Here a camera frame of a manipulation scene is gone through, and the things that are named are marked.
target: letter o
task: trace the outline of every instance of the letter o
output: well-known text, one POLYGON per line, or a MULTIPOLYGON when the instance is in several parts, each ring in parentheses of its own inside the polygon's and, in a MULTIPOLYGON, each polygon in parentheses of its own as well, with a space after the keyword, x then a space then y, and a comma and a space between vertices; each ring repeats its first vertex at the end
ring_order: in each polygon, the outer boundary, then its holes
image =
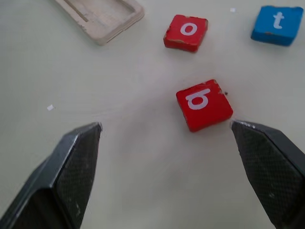
POLYGON ((186 23, 181 27, 180 32, 185 36, 192 36, 197 32, 197 25, 195 25, 194 23, 186 23), (186 31, 186 28, 188 26, 192 27, 192 30, 190 32, 186 31))

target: red block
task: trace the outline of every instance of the red block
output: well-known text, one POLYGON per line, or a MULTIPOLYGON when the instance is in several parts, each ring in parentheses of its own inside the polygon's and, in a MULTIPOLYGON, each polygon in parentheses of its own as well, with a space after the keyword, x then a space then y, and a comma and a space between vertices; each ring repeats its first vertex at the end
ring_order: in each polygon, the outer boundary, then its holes
POLYGON ((176 15, 163 41, 167 48, 196 52, 207 30, 207 19, 176 15))
POLYGON ((233 114, 216 80, 179 91, 176 97, 192 132, 225 121, 233 114))

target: small paper scrap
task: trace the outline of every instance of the small paper scrap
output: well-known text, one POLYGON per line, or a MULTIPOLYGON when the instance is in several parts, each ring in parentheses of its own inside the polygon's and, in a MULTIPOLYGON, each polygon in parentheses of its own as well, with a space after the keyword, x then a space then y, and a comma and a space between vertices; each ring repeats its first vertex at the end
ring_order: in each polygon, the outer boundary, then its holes
POLYGON ((51 104, 51 105, 48 106, 47 108, 48 108, 48 111, 51 111, 51 110, 53 110, 55 107, 53 106, 53 104, 51 104))

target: blue block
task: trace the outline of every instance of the blue block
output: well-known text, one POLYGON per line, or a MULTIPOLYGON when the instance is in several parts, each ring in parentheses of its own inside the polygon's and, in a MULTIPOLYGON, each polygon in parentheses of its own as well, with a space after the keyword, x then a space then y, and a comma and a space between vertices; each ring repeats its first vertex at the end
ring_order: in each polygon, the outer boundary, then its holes
POLYGON ((289 46, 299 30, 303 8, 263 6, 254 26, 251 39, 289 46))

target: letter b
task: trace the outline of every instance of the letter b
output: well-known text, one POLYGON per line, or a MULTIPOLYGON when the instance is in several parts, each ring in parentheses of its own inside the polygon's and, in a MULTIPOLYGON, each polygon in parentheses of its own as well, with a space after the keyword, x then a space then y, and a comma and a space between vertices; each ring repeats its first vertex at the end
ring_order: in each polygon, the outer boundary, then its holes
POLYGON ((209 103, 209 100, 205 96, 205 94, 208 94, 210 91, 211 91, 210 89, 204 89, 200 92, 196 92, 194 94, 188 95, 185 99, 188 101, 189 108, 191 108, 192 110, 200 110, 205 108, 209 103), (203 101, 200 104, 193 104, 193 99, 195 98, 202 98, 203 101))

